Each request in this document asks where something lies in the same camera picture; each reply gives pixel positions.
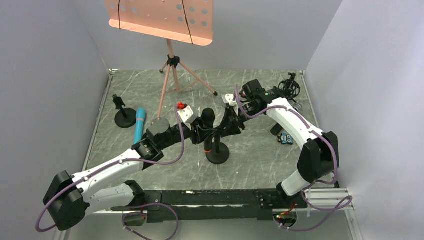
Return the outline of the black round-base mic stand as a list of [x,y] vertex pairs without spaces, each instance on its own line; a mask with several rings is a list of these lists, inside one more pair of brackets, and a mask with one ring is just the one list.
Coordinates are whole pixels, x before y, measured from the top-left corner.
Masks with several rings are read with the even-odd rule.
[[216,128],[203,142],[206,159],[214,165],[224,164],[230,157],[229,148],[221,142],[221,133],[222,129]]

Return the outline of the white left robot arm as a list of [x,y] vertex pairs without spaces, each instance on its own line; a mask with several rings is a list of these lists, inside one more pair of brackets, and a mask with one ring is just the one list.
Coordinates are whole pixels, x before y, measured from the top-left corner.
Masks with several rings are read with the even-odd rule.
[[128,180],[116,187],[110,187],[111,182],[161,165],[163,150],[181,144],[177,158],[167,162],[167,165],[174,164],[183,157],[185,140],[198,145],[218,131],[214,127],[216,116],[211,108],[205,108],[201,116],[196,116],[188,107],[176,110],[175,115],[176,125],[171,126],[166,118],[157,119],[140,140],[101,165],[74,174],[58,173],[43,198],[44,208],[36,220],[36,230],[45,231],[40,227],[44,213],[49,213],[55,228],[65,231],[98,211],[142,205],[145,192],[136,181]]

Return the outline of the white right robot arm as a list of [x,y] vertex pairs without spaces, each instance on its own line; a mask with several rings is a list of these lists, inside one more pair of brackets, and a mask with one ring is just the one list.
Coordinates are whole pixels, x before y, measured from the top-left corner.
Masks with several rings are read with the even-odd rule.
[[338,175],[338,137],[333,132],[324,132],[310,123],[278,87],[266,90],[254,79],[242,87],[242,92],[246,104],[242,104],[237,89],[233,94],[223,94],[223,103],[234,107],[236,116],[244,120],[266,115],[291,135],[301,149],[296,170],[280,184],[286,196],[294,196],[314,183],[322,183],[321,178],[330,173]]

